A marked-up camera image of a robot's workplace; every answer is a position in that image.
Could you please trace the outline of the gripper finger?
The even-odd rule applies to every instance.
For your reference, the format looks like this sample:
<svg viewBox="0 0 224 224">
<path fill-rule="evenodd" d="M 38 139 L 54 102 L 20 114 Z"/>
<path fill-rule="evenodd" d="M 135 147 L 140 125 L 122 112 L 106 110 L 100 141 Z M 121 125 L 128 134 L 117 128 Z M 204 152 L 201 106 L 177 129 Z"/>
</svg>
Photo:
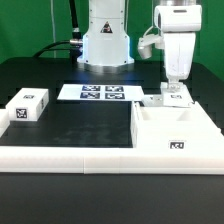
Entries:
<svg viewBox="0 0 224 224">
<path fill-rule="evenodd" d="M 178 81 L 169 81 L 168 82 L 168 91 L 176 93 L 180 91 L 180 83 Z"/>
</svg>

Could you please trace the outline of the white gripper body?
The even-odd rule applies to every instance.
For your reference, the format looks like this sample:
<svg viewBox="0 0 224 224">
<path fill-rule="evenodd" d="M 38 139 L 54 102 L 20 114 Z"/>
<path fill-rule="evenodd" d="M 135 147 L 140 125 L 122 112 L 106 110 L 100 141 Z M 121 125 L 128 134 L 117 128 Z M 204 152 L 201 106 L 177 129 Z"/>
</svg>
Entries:
<svg viewBox="0 0 224 224">
<path fill-rule="evenodd" d="M 196 34 L 165 33 L 164 65 L 166 76 L 170 82 L 186 80 L 190 74 Z"/>
</svg>

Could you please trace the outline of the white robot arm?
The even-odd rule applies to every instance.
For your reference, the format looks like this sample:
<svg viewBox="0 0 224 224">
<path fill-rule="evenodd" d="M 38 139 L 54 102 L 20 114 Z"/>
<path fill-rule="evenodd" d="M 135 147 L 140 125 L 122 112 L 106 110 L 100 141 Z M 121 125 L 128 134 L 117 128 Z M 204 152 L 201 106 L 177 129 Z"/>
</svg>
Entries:
<svg viewBox="0 0 224 224">
<path fill-rule="evenodd" d="M 197 0 L 151 0 L 151 24 L 138 39 L 141 58 L 163 51 L 167 87 L 178 89 L 190 74 L 196 33 L 202 25 L 202 6 Z M 89 27 L 82 38 L 78 63 L 104 72 L 131 66 L 130 37 L 126 31 L 127 0 L 88 0 Z"/>
</svg>

